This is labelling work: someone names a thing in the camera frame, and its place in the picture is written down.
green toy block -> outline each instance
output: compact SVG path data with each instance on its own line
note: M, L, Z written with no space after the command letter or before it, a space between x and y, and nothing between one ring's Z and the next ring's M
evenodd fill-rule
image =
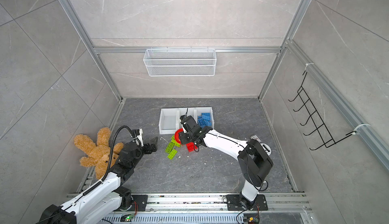
M169 153L168 158L169 158L170 160L172 160L173 157L174 157L176 154L177 154L177 150L176 150L176 149L173 149L172 152Z
M173 149L174 143L170 142L165 149L165 152L170 153Z
M180 143L178 143L176 140L175 140L175 138L174 138L174 135L172 136L172 141L171 141L175 146L177 146L177 147L181 147L181 144Z

black wire hook rack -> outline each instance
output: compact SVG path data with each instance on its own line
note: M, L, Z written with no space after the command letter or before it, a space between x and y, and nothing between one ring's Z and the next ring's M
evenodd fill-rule
M309 97L309 95L307 94L307 92L305 91L305 89L304 89L304 87L303 87L305 78L306 78L306 76L307 76L307 71L304 71L303 76L304 76L304 79L303 79L303 82L301 83L301 86L300 86L299 89L297 90L297 96L296 96L293 100L289 100L289 99L288 99L288 101L289 101L289 102L293 102L294 100L296 100L297 97L299 97L299 98L301 99L301 101L304 103L298 110L293 110L293 111L295 111L295 112L298 112L298 111L300 111L303 107L305 107L305 109L307 110L307 112L308 112L308 114L309 114L309 117L308 117L307 121L306 121L304 124L301 124L301 123L300 123L300 125L302 125L302 126L306 125L306 124L308 123L309 119L312 119L312 122L314 123L314 126L315 126L316 129L315 129L314 131L312 131L311 133L307 134L307 135L304 134L304 133L303 133L303 134L306 135L306 136L308 136L308 135L314 133L315 131L317 131L318 134L320 135L320 138L321 138L323 144L320 145L319 147L315 148L315 149L312 149L312 148L309 148L309 149L312 150L312 151L314 151L314 150L317 150L317 149L321 148L322 146L325 146L326 148L329 148L329 147L335 145L336 143L339 143L340 141L342 141L342 140L348 138L349 136L352 136L352 135L356 134L356 131L353 130L352 132L347 133L346 136L343 137L342 139L340 139L340 140L338 140L338 141L335 141L335 139L333 138L331 132L329 132L329 130L328 130L326 124L324 123L324 121L323 121L321 115L318 113L318 110L316 109L314 103L312 102L311 98ZM305 95L307 96L308 99L307 99L306 101L304 101L303 98L301 97L301 95L300 95L301 92L304 92ZM309 111L309 109L308 109L308 107L307 107L307 103L308 103L308 102L310 102L310 103L312 104L312 106L314 107L314 111L313 111L312 113ZM321 124L320 124L319 126L318 126L318 124L316 124L316 122L314 121L314 119L313 119L313 117L312 117L315 113L319 116L319 118L320 118L320 120L321 120ZM320 133L320 131L319 131L319 128L321 128L321 127L323 127L323 126L326 128L328 134L329 134L330 137L331 137L331 139L328 140L328 141L326 141L326 142L324 141L323 136L321 135L321 133Z

brown stuffed animal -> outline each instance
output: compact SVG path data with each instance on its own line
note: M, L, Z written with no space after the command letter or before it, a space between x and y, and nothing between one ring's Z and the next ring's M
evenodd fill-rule
M96 166L96 178L100 179L103 177L105 171L107 170L108 160L109 160L109 137L111 136L111 131L109 128L100 129L97 133L97 146L87 135L76 135L74 138L74 145L85 152L88 157L82 157L80 159L81 166L92 167ZM117 143L114 146L114 154L112 156L111 167L115 164L118 154L123 149L123 143Z

red round object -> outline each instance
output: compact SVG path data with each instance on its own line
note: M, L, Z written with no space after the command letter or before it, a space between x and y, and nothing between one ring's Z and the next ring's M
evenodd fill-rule
M179 137L178 137L178 133L183 132L183 131L184 131L184 129L181 128L181 129L179 129L178 131L176 131L175 134L174 134L174 139L175 139L178 143L180 143L180 144L181 144L181 141L180 141L180 139L179 139Z

white wire mesh basket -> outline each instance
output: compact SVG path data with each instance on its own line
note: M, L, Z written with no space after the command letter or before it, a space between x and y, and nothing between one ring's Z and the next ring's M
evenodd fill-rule
M214 76L214 49L148 49L143 58L150 76Z

